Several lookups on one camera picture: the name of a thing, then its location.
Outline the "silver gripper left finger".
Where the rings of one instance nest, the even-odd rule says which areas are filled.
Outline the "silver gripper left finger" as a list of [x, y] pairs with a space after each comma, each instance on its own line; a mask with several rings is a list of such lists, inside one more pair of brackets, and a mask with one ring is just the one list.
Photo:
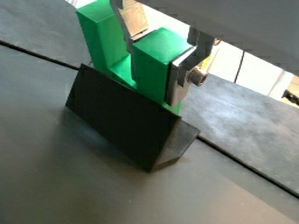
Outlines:
[[109, 0], [109, 4], [124, 32], [125, 49], [132, 53], [133, 43], [154, 28], [149, 26], [144, 6], [136, 0]]

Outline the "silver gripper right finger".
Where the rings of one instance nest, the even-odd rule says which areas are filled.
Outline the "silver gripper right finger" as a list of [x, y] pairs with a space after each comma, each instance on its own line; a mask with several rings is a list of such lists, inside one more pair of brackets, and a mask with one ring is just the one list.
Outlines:
[[189, 27], [186, 43], [190, 48], [170, 61], [169, 67], [165, 103], [172, 107], [185, 97], [189, 85], [199, 87], [207, 79], [200, 65], [211, 55], [213, 41], [215, 38], [211, 35]]

